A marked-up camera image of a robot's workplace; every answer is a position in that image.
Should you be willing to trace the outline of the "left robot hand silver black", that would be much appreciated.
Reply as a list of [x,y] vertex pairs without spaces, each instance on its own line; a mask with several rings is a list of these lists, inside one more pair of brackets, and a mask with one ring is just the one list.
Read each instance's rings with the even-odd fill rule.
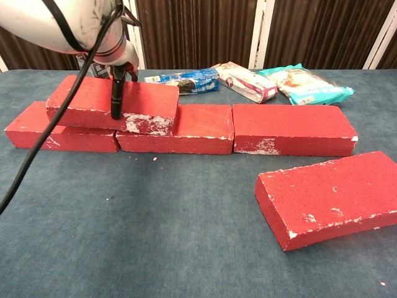
[[133,82],[138,81],[139,58],[131,41],[126,41],[124,52],[116,65],[111,66],[112,93],[110,102],[111,117],[115,120],[121,118],[123,87],[126,75],[132,77]]

